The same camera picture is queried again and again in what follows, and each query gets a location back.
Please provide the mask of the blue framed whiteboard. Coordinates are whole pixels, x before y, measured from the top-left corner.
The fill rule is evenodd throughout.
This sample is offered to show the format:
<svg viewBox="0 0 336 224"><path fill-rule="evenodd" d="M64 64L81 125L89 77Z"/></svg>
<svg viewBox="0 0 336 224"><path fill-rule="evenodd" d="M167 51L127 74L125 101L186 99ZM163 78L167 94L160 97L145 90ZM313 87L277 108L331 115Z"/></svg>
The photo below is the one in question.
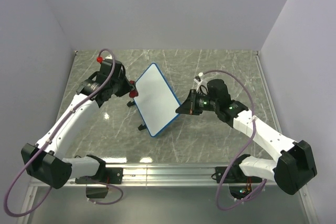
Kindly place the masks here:
<svg viewBox="0 0 336 224"><path fill-rule="evenodd" d="M181 105L164 74L153 62L136 80L138 96L134 98L142 121L151 137L158 136L179 116Z"/></svg>

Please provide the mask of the small red eraser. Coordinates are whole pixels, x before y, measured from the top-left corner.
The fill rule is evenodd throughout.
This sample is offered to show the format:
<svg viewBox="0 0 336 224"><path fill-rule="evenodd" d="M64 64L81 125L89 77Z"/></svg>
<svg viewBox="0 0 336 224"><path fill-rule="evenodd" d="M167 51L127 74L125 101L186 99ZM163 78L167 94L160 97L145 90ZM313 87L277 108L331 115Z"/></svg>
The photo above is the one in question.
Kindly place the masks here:
<svg viewBox="0 0 336 224"><path fill-rule="evenodd" d="M130 98L135 98L135 97L137 97L138 95L139 95L139 93L138 93L138 91L137 91L136 89L131 90L131 91L129 92L129 97L130 97Z"/></svg>

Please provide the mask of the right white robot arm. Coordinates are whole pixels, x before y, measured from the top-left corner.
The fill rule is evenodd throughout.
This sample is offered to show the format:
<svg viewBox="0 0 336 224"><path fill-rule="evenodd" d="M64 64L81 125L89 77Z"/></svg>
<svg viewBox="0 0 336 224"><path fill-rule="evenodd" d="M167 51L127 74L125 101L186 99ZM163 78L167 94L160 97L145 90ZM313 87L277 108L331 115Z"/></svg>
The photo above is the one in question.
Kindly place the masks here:
<svg viewBox="0 0 336 224"><path fill-rule="evenodd" d="M304 140L296 142L274 130L254 116L239 101L233 100L222 79L214 79L206 85L189 91L186 100L176 109L178 114L200 115L211 111L231 128L252 137L271 159L241 154L232 166L218 169L217 182L243 183L250 178L275 182L289 195L294 195L317 175L311 146Z"/></svg>

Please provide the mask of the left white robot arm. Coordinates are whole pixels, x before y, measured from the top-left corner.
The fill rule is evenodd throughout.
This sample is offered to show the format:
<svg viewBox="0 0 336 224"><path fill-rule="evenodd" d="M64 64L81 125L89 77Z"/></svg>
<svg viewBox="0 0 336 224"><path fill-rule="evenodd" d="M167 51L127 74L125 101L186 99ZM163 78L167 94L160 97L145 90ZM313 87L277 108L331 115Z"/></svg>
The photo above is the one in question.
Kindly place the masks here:
<svg viewBox="0 0 336 224"><path fill-rule="evenodd" d="M94 183L107 180L106 162L94 155L66 158L66 152L88 119L113 95L137 95L134 81L125 75L119 61L106 58L94 72L81 83L70 106L51 130L35 145L25 144L21 155L26 172L54 189L61 188L69 179L89 177Z"/></svg>

